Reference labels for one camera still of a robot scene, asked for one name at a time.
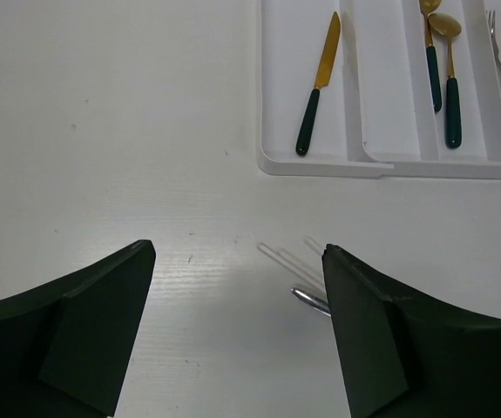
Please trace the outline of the gold knife green handle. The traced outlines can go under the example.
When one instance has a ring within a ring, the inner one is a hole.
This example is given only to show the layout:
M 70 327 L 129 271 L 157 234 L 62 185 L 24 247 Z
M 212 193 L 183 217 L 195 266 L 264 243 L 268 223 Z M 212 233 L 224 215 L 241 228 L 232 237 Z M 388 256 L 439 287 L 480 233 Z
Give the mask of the gold knife green handle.
M 339 14 L 334 11 L 330 19 L 322 55 L 315 76 L 314 86 L 310 93 L 295 143 L 295 152 L 300 157 L 304 157 L 308 154 L 315 126 L 321 89 L 326 87 L 331 79 L 340 37 L 341 19 Z

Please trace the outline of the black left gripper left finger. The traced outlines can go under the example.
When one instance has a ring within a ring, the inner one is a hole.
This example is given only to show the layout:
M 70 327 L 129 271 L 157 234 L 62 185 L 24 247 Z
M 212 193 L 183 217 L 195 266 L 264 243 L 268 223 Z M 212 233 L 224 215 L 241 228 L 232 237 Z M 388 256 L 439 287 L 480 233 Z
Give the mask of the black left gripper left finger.
M 0 300 L 0 417 L 113 417 L 154 265 L 141 239 Z

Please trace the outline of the gold spoon green handle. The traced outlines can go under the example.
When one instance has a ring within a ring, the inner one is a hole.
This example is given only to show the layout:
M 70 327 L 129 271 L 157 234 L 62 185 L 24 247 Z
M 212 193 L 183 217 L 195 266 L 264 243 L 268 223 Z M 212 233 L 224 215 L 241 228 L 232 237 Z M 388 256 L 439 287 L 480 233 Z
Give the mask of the gold spoon green handle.
M 440 112 L 442 108 L 442 92 L 439 81 L 439 71 L 437 63 L 437 50 L 433 43 L 433 36 L 431 32 L 429 17 L 440 5 L 440 0 L 420 0 L 419 9 L 423 16 L 424 22 L 424 43 L 428 65 L 428 72 L 430 78 L 430 90 L 432 96 L 432 104 L 434 112 Z
M 449 149 L 457 149 L 461 146 L 463 137 L 460 96 L 453 57 L 453 42 L 461 34 L 462 26 L 454 17 L 441 12 L 430 14 L 429 24 L 447 43 L 444 141 Z

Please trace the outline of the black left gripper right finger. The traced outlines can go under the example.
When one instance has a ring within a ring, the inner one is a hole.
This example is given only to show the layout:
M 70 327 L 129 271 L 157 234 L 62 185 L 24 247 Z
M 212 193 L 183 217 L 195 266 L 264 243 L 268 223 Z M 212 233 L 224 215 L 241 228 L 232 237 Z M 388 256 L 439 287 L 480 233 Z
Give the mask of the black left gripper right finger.
M 456 307 L 336 245 L 322 268 L 354 417 L 501 417 L 501 319 Z

